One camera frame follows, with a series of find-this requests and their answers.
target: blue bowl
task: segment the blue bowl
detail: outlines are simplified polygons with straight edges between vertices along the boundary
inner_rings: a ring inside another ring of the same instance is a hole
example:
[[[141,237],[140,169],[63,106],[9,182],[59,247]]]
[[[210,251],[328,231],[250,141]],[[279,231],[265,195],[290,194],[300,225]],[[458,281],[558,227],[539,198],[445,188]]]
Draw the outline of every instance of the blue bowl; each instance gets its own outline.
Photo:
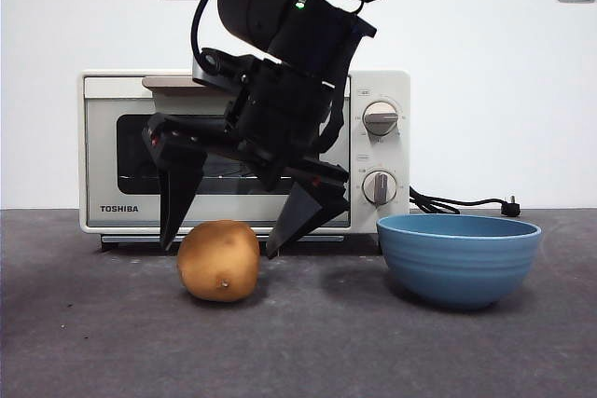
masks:
[[[452,309],[485,308],[513,292],[529,273],[541,236],[532,224],[454,214],[389,216],[377,228],[394,277]]]

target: control knob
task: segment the control knob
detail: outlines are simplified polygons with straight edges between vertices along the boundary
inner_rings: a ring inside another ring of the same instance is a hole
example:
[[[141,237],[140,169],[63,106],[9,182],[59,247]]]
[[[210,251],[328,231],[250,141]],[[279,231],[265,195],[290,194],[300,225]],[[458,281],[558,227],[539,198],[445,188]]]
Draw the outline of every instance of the control knob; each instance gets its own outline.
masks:
[[[382,137],[398,125],[398,112],[388,102],[375,102],[365,110],[363,123],[370,134]]]
[[[372,172],[363,182],[365,198],[376,207],[381,207],[394,199],[396,191],[396,179],[389,172]]]

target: toshiba logo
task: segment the toshiba logo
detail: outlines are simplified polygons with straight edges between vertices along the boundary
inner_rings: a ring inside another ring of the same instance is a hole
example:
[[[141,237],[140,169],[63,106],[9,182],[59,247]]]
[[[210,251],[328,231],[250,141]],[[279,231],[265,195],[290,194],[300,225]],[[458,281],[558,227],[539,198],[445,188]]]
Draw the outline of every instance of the toshiba logo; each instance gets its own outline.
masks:
[[[108,213],[138,213],[139,207],[136,205],[100,205],[100,210]]]

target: oven door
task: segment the oven door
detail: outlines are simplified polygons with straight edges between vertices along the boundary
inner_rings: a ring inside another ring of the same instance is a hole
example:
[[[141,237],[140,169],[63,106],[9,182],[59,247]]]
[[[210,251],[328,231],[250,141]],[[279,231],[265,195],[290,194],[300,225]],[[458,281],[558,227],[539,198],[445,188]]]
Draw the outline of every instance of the oven door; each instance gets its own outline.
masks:
[[[89,231],[158,233],[158,174],[141,138],[147,120],[156,112],[156,105],[161,112],[193,115],[209,126],[224,126],[223,115],[231,100],[229,96],[152,94],[143,88],[142,80],[142,77],[88,77],[85,80],[86,227]],[[346,104],[348,119],[349,102]],[[349,136],[346,127],[324,159],[348,169]],[[244,221],[257,233],[266,233],[275,224],[291,186],[292,180],[284,178],[274,191],[266,192],[241,162],[210,155],[181,233],[187,233],[201,222],[218,219]],[[336,229],[349,226],[348,213],[326,225]]]

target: oven window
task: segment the oven window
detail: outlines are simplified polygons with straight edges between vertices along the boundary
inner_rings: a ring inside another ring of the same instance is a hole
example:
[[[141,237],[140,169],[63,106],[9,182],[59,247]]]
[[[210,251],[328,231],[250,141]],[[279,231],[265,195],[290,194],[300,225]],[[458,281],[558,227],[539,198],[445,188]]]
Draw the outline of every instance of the oven window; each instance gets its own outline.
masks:
[[[150,117],[126,115],[117,122],[118,189],[125,195],[160,193],[158,169],[141,138]],[[201,118],[208,126],[224,128],[223,117]],[[290,178],[283,178],[274,191],[266,192],[242,162],[213,154],[205,161],[203,172],[198,195],[287,195],[292,186]]]

